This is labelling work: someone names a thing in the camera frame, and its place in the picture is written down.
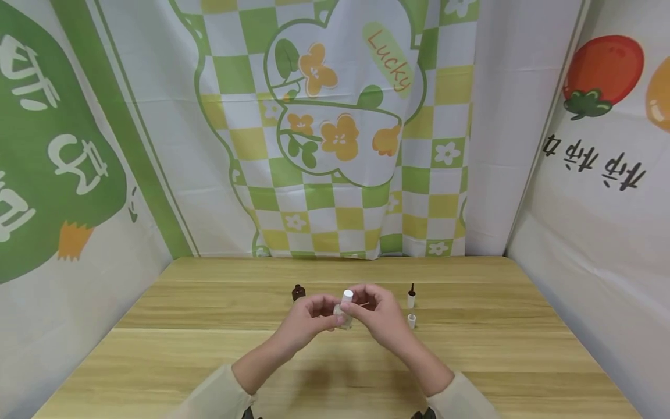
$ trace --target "flower illustration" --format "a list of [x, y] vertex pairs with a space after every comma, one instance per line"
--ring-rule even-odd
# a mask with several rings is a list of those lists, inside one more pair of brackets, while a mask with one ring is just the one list
[[386, 212], [392, 213], [396, 205], [398, 205], [399, 203], [400, 201], [398, 200], [398, 198], [396, 198], [395, 195], [391, 195], [389, 197], [389, 203], [386, 205]]
[[302, 115], [301, 117], [297, 116], [295, 113], [290, 113], [287, 117], [291, 123], [291, 129], [295, 132], [302, 132], [305, 135], [312, 135], [312, 123], [314, 118], [310, 115]]
[[270, 256], [270, 251], [266, 246], [256, 247], [256, 257], [268, 257]]
[[324, 138], [321, 149], [326, 153], [335, 153], [339, 160], [348, 162], [358, 155], [358, 128], [348, 113], [337, 118], [337, 126], [330, 122], [322, 124], [321, 136]]
[[428, 247], [428, 253], [435, 256], [442, 256], [444, 252], [449, 250], [449, 246], [445, 245], [443, 241], [440, 241], [439, 243], [430, 243]]
[[307, 96], [316, 97], [322, 87], [334, 88], [337, 86], [337, 74], [332, 68], [324, 66], [326, 47], [320, 42], [310, 46], [307, 54], [300, 56], [298, 66], [300, 72], [307, 78]]
[[281, 115], [281, 106], [279, 106], [275, 101], [263, 101], [261, 102], [265, 112], [263, 116], [266, 119], [274, 119], [275, 122], [279, 120]]
[[373, 137], [373, 150], [380, 156], [393, 156], [398, 151], [398, 134], [400, 134], [400, 125], [380, 129]]
[[435, 161], [443, 162], [447, 166], [454, 163], [454, 158], [460, 156], [460, 150], [456, 149], [456, 143], [453, 141], [447, 145], [436, 146], [435, 151], [438, 153], [435, 156]]
[[468, 14], [468, 7], [477, 0], [449, 0], [444, 6], [444, 14], [450, 15], [456, 12], [458, 17], [463, 19]]
[[301, 219], [300, 214], [287, 215], [284, 219], [286, 220], [287, 227], [297, 231], [301, 231], [302, 227], [307, 225], [307, 221]]

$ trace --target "small white cap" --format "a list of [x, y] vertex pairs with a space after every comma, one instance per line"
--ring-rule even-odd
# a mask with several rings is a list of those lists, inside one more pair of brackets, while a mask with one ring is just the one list
[[342, 302], [351, 301], [354, 298], [354, 292], [352, 290], [344, 290], [342, 295]]

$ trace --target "wood grain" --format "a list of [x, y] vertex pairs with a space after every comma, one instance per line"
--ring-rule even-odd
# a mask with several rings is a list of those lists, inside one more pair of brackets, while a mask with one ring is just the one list
[[[463, 371], [504, 418], [639, 418], [512, 261], [502, 257], [312, 261], [179, 259], [38, 412], [39, 419], [162, 418], [223, 363], [265, 340], [291, 289], [341, 294], [376, 282], [415, 333]], [[273, 418], [409, 419], [425, 400], [365, 327], [318, 336], [259, 392]]]

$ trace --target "checkered backdrop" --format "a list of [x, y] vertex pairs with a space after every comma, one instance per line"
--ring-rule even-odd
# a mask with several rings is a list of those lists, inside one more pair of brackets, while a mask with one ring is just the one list
[[[478, 0], [176, 0], [173, 6], [198, 45], [200, 104], [230, 154], [230, 182], [257, 228], [255, 256], [464, 254]], [[398, 54], [413, 67], [407, 100], [394, 95], [391, 82], [384, 81], [374, 54], [363, 49], [364, 37], [350, 34], [357, 31], [352, 28], [376, 21], [385, 24], [398, 45], [395, 52], [400, 49]], [[282, 50], [297, 58], [284, 62], [285, 68], [279, 68], [277, 58], [281, 39], [298, 45]], [[356, 49], [352, 40], [363, 47]], [[305, 57], [318, 55], [311, 47], [315, 44], [323, 47], [323, 56], [314, 58], [318, 62], [311, 72], [298, 68]], [[336, 74], [333, 90], [328, 90], [323, 67]], [[282, 86], [282, 77], [277, 78], [282, 70], [289, 74], [284, 81], [299, 81]], [[342, 166], [320, 168], [333, 154], [325, 152], [330, 140], [323, 130], [319, 137], [317, 126], [309, 127], [316, 145], [307, 149], [310, 141], [304, 141], [297, 143], [300, 149], [287, 147], [279, 131], [288, 126], [292, 103], [314, 113], [327, 106], [351, 108], [360, 129], [355, 151], [370, 147], [366, 126], [375, 122], [360, 98], [366, 78], [374, 77], [383, 100], [381, 111], [373, 110], [388, 110], [401, 121], [398, 144], [389, 152], [393, 158], [382, 164], [363, 161], [361, 151], [355, 164], [331, 158]], [[311, 82], [321, 87], [317, 98], [310, 96]], [[304, 139], [295, 124], [291, 129], [295, 138]], [[337, 139], [333, 144], [339, 147]], [[316, 161], [301, 163], [292, 158], [296, 150], [313, 151]], [[305, 164], [316, 167], [310, 170]], [[388, 176], [375, 184], [352, 180], [361, 170]]]

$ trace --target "chinese characters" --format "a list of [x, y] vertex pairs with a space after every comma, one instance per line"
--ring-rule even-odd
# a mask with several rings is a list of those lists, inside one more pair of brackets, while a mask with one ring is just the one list
[[[19, 104], [28, 111], [43, 111], [49, 106], [58, 108], [60, 96], [56, 92], [51, 80], [42, 74], [37, 61], [37, 53], [29, 46], [25, 46], [11, 35], [4, 35], [0, 41], [0, 73], [9, 80], [24, 80], [22, 86], [11, 90], [14, 96], [19, 97]], [[15, 69], [18, 64], [24, 64], [20, 70]], [[42, 91], [46, 102], [31, 99], [31, 93]]]
[[[542, 147], [542, 152], [547, 157], [554, 156], [556, 149], [562, 141], [562, 139], [557, 138], [554, 134], [550, 135]], [[565, 167], [568, 170], [572, 170], [572, 165], [577, 165], [577, 172], [592, 170], [600, 154], [596, 153], [595, 147], [588, 148], [588, 150], [587, 148], [582, 147], [582, 139], [579, 139], [575, 144], [569, 145], [565, 150], [566, 158], [563, 159]], [[624, 191], [628, 188], [637, 188], [637, 182], [647, 173], [646, 170], [639, 172], [642, 163], [631, 164], [625, 161], [625, 155], [625, 153], [621, 153], [618, 158], [609, 159], [605, 163], [604, 173], [601, 176], [604, 179], [603, 184], [606, 187], [611, 188], [613, 184], [619, 182], [619, 191]]]
[[[76, 159], [71, 162], [64, 162], [60, 157], [60, 151], [66, 145], [77, 144], [78, 140], [74, 135], [71, 134], [62, 134], [58, 137], [51, 140], [49, 143], [49, 148], [47, 153], [51, 161], [56, 165], [57, 169], [56, 174], [65, 174], [72, 173], [79, 177], [79, 184], [77, 185], [76, 193], [77, 195], [85, 195], [90, 191], [94, 190], [98, 183], [100, 183], [101, 176], [108, 176], [107, 174], [107, 164], [104, 163], [98, 153], [98, 149], [95, 148], [95, 144], [90, 141], [83, 139], [82, 143], [82, 153]], [[96, 175], [89, 182], [86, 178], [86, 174], [79, 168], [79, 165], [90, 159], [93, 168], [95, 169]]]
[[16, 192], [6, 188], [2, 181], [4, 176], [5, 173], [0, 170], [0, 208], [9, 206], [4, 213], [0, 211], [0, 243], [8, 241], [11, 232], [30, 221], [36, 212]]

